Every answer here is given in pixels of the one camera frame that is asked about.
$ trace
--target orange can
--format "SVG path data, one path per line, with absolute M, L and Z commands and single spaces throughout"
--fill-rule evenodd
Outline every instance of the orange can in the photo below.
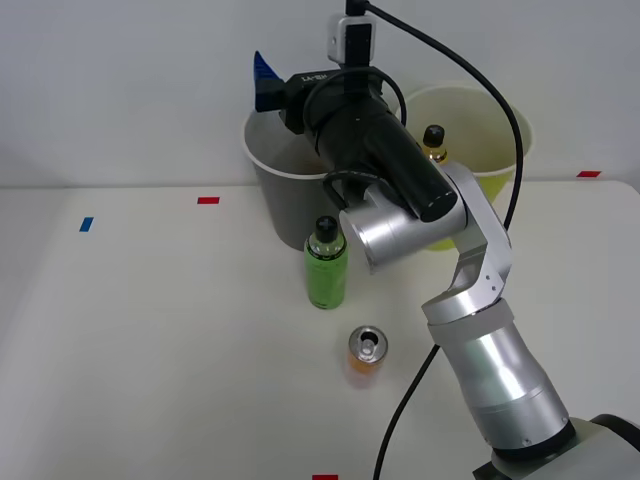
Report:
M 368 325 L 358 327 L 349 337 L 349 365 L 358 373 L 372 375 L 382 366 L 388 349 L 382 330 Z

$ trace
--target can lid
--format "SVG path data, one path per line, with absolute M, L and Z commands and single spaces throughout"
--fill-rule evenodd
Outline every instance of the can lid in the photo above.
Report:
M 444 128 L 440 125 L 429 125 L 424 131 L 422 143 L 429 148 L 437 148 L 444 142 Z
M 338 221 L 330 215 L 316 220 L 316 238 L 320 243 L 331 243 L 338 238 Z
M 364 363 L 378 363 L 387 354 L 387 337 L 376 327 L 356 328 L 349 337 L 349 350 Z

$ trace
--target small bottle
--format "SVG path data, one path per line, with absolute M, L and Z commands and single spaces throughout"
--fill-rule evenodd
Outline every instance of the small bottle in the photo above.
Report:
M 347 241 L 330 216 L 316 221 L 316 231 L 305 242 L 304 263 L 309 300 L 318 308 L 336 308 L 344 300 Z
M 444 147 L 444 128 L 440 125 L 429 125 L 422 137 L 422 151 L 436 163 L 447 163 L 447 149 Z

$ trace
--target white wall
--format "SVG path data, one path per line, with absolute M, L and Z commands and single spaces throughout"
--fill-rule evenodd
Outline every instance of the white wall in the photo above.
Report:
M 640 2 L 376 0 L 471 60 L 530 119 L 527 174 L 640 184 Z M 252 54 L 332 68 L 342 0 L 0 0 L 0 185 L 254 182 L 239 147 Z M 467 81 L 386 25 L 375 64 L 405 92 Z

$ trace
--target blue tape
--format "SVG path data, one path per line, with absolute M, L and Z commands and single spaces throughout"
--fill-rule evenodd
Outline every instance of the blue tape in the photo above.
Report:
M 93 223 L 93 217 L 84 217 L 82 221 L 82 225 L 80 225 L 81 232 L 88 232 L 91 228 L 91 224 Z

